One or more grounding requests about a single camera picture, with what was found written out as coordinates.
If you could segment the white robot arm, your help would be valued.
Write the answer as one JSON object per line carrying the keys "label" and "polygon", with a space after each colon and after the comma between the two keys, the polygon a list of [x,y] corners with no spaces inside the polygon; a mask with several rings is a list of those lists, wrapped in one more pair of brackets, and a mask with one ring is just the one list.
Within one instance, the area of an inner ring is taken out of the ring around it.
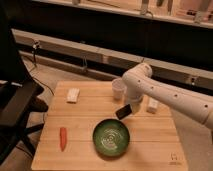
{"label": "white robot arm", "polygon": [[128,103],[138,104],[146,94],[213,131],[212,96],[168,85],[151,76],[152,68],[147,63],[139,63],[122,75]]}

